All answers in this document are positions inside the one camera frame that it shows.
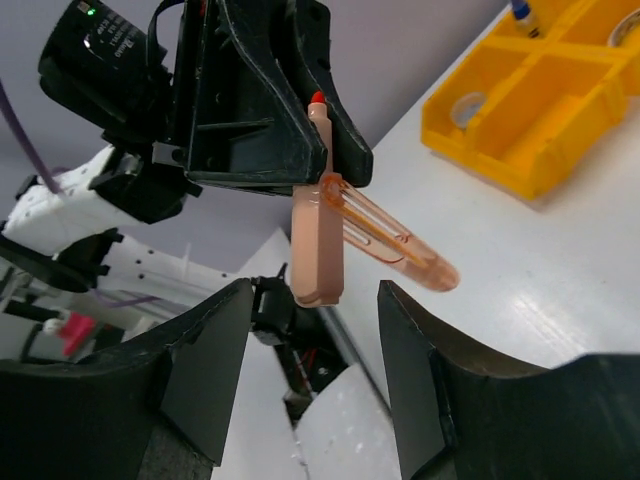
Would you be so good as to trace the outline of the clear round pin jar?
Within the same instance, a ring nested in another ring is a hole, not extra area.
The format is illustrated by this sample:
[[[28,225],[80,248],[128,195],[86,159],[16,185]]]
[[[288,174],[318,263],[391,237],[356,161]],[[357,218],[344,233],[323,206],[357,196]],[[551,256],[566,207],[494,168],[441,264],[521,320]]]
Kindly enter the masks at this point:
[[[450,110],[451,121],[457,128],[465,130],[486,100],[487,96],[483,92],[475,91],[465,94],[452,105]]]

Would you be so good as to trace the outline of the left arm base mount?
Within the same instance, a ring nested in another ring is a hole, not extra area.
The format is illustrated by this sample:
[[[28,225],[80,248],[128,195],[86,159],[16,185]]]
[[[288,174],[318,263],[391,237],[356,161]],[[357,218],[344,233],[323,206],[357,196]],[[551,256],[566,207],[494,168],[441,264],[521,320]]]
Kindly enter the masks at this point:
[[[285,408],[291,423],[297,424],[313,400],[347,368],[347,362],[319,311],[295,302],[283,274],[255,277],[251,283],[251,331],[276,353],[288,385]]]

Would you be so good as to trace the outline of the clear orange highlighter cap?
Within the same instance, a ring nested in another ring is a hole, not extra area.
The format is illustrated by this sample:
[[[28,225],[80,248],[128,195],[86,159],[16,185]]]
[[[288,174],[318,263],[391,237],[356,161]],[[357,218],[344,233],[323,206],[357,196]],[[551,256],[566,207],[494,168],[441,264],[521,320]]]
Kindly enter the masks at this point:
[[[342,217],[347,243],[431,291],[458,286],[459,273],[450,262],[340,175],[326,175],[320,193]]]

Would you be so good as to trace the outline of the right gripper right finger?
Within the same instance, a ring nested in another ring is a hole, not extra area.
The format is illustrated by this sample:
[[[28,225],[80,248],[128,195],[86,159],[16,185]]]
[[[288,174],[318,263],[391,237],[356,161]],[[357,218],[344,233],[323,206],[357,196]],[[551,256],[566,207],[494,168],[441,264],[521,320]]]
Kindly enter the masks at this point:
[[[391,281],[380,341],[405,479],[635,479],[639,358],[545,369],[490,348]]]

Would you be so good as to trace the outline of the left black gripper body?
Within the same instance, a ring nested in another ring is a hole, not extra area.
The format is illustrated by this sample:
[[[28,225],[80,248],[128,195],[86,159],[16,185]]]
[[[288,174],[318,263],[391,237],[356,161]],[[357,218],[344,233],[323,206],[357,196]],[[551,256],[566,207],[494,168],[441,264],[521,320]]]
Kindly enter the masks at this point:
[[[220,26],[220,3],[180,4],[182,15],[166,119],[151,146],[151,159],[182,169],[191,180],[218,180],[225,172],[225,123],[214,82],[213,43]]]

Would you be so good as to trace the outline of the beige masking tape roll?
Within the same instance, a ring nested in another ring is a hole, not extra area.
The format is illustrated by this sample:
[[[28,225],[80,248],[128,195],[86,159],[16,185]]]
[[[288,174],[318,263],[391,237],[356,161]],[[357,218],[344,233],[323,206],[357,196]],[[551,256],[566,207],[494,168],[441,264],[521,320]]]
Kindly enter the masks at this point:
[[[620,47],[624,44],[626,38],[639,28],[640,11],[635,10],[624,17],[613,29],[608,37],[607,45],[609,47]]]

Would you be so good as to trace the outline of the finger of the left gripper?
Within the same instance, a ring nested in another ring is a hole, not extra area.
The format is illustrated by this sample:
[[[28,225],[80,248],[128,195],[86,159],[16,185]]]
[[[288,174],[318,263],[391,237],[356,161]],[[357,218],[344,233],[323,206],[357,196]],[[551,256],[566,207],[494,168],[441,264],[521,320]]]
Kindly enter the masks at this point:
[[[318,1],[291,1],[289,27],[293,48],[293,88],[304,104],[320,91],[333,125],[334,170],[353,185],[367,185],[373,174],[373,152],[344,108],[330,62],[331,14]]]
[[[316,182],[327,149],[293,73],[289,1],[210,1],[187,148],[190,180],[228,188]]]

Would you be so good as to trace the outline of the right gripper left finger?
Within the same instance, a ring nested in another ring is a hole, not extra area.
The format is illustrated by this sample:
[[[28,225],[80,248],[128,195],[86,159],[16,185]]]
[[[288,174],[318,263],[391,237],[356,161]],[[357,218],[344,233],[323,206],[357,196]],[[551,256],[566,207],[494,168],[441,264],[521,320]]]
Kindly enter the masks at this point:
[[[207,479],[223,458],[253,288],[77,363],[1,364],[5,479]]]

